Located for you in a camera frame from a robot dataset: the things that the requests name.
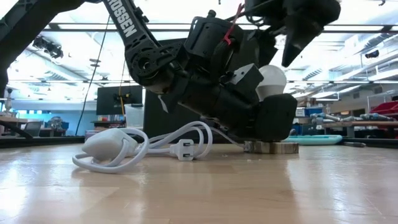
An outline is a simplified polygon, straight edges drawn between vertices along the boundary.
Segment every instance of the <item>blue tray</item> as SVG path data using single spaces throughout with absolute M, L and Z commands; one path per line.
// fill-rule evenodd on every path
M 327 146 L 339 143 L 340 135 L 289 136 L 282 142 L 294 142 L 302 146 Z

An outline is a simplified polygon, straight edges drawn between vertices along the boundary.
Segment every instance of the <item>chair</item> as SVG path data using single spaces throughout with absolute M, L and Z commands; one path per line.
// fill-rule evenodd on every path
M 43 121 L 31 121 L 26 123 L 24 131 L 29 133 L 33 137 L 38 137 L 40 134 L 40 129 L 43 125 Z

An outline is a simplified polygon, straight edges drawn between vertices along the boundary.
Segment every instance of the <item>white power cord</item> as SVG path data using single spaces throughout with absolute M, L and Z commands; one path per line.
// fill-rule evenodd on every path
M 204 135 L 201 129 L 206 130 L 208 136 L 208 142 L 205 148 Z M 210 152 L 213 144 L 212 130 L 222 135 L 231 143 L 243 147 L 221 131 L 209 127 L 206 123 L 194 121 L 182 126 L 173 133 L 163 134 L 150 139 L 148 139 L 144 132 L 134 128 L 108 129 L 87 139 L 82 148 L 85 153 L 73 156 L 72 161 L 75 165 L 84 169 L 113 174 L 131 170 L 147 153 L 177 156 L 180 161 L 201 159 Z M 177 144 L 171 145 L 168 148 L 162 148 L 189 131 L 197 131 L 199 134 L 199 144 L 196 150 L 193 148 L 193 141 L 191 139 L 181 139 Z M 141 136 L 144 138 L 144 142 L 138 145 L 128 134 Z M 134 156 L 134 158 L 125 164 L 121 164 L 124 158 L 131 156 Z M 87 157 L 92 157 L 91 162 L 82 160 Z M 107 164 L 100 164 L 101 161 L 108 159 L 112 159 L 112 161 Z

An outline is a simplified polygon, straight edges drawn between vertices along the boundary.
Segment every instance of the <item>red wire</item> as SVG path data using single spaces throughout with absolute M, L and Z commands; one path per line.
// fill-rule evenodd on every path
M 229 30 L 227 31 L 227 33 L 226 33 L 225 36 L 224 36 L 224 40 L 228 43 L 228 45 L 231 45 L 231 40 L 229 39 L 229 35 L 230 35 L 231 32 L 234 30 L 234 26 L 235 26 L 236 20 L 238 19 L 238 16 L 239 16 L 239 14 L 242 12 L 242 10 L 243 10 L 243 5 L 242 5 L 242 3 L 241 3 L 241 4 L 239 4 L 239 6 L 238 6 L 238 11 L 236 12 L 235 18 L 234 18 L 234 20 L 232 21 L 232 26 L 231 26 L 231 28 L 229 28 Z

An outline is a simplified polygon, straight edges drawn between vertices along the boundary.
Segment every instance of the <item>white plug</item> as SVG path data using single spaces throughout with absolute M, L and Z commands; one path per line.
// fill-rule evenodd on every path
M 138 145 L 137 141 L 118 128 L 108 129 L 93 135 L 87 139 L 81 150 L 99 161 L 113 159 L 121 152 L 123 139 L 130 143 L 126 157 L 133 156 Z
M 175 154 L 180 161 L 191 161 L 193 159 L 192 139 L 181 139 L 177 144 L 171 145 L 170 153 Z

